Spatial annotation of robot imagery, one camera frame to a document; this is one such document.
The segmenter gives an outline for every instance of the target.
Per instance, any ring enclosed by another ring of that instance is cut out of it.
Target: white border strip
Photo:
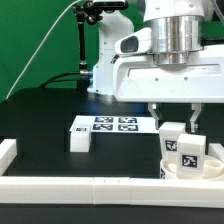
[[[224,182],[132,178],[1,177],[0,203],[224,208]]]

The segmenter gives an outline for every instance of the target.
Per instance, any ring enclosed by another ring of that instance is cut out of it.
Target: white block
[[[94,178],[93,204],[130,204],[129,178]]]
[[[93,178],[0,178],[0,203],[92,204],[92,198]]]
[[[90,125],[74,125],[70,135],[70,152],[89,152],[90,143]]]
[[[181,134],[177,141],[177,177],[202,179],[206,137]]]
[[[159,129],[162,159],[176,162],[177,140],[186,133],[185,123],[165,122]]]
[[[2,175],[17,155],[16,140],[5,139],[0,144],[0,175]]]
[[[131,205],[222,207],[224,182],[130,179]]]
[[[221,144],[209,144],[208,155],[224,163],[224,148]]]

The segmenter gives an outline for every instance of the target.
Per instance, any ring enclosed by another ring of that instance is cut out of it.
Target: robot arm
[[[151,113],[157,103],[192,103],[195,132],[203,103],[224,102],[224,45],[201,45],[201,22],[211,20],[213,11],[209,0],[145,0],[144,21],[151,23],[145,39],[151,48],[122,51],[133,37],[141,46],[139,33],[115,44],[120,55],[113,74],[118,101],[147,102]],[[158,121],[160,116],[152,114]]]

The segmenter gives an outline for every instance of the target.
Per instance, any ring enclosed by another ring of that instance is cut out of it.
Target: green backdrop
[[[18,75],[61,12],[72,0],[0,0],[0,101],[5,99]],[[131,4],[123,12],[142,28],[142,16]],[[218,24],[205,25],[205,35],[216,36]],[[86,24],[86,54],[89,67],[98,60],[98,27]],[[68,12],[50,35],[29,69],[16,86],[38,87],[50,77],[78,70],[79,46],[76,18]],[[75,87],[74,83],[52,84],[49,87]]]

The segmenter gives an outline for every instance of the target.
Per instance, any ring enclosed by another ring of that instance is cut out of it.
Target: black cable
[[[44,87],[47,86],[48,84],[50,83],[54,83],[54,82],[72,82],[72,81],[77,81],[76,79],[61,79],[61,80],[52,80],[52,81],[49,81],[49,82],[45,82],[44,84]]]
[[[78,71],[76,72],[66,72],[66,73],[63,73],[63,74],[60,74],[60,75],[56,75],[50,79],[48,79],[46,82],[44,82],[43,84],[41,84],[39,86],[39,88],[44,88],[46,85],[48,85],[49,82],[52,82],[56,79],[59,79],[59,78],[63,78],[63,77],[67,77],[67,76],[72,76],[72,75],[79,75],[80,73]]]

